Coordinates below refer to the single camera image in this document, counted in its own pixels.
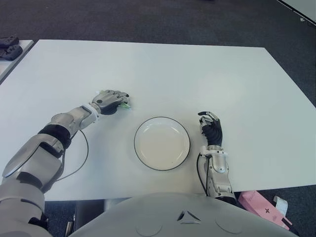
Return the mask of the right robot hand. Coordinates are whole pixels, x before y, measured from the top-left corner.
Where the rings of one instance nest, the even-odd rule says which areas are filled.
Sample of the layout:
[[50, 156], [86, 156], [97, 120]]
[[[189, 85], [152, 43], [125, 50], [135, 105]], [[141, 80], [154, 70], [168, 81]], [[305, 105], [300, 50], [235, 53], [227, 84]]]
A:
[[219, 118], [210, 111], [199, 112], [201, 133], [209, 146], [222, 146], [223, 132]]

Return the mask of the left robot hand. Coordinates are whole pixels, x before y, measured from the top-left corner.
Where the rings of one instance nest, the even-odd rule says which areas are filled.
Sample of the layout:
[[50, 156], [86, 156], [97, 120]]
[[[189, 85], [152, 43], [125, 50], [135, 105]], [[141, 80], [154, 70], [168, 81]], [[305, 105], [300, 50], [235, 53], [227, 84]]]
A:
[[125, 92], [105, 90], [93, 98], [90, 105], [102, 115], [112, 115], [117, 112], [118, 107], [130, 108], [129, 95]]

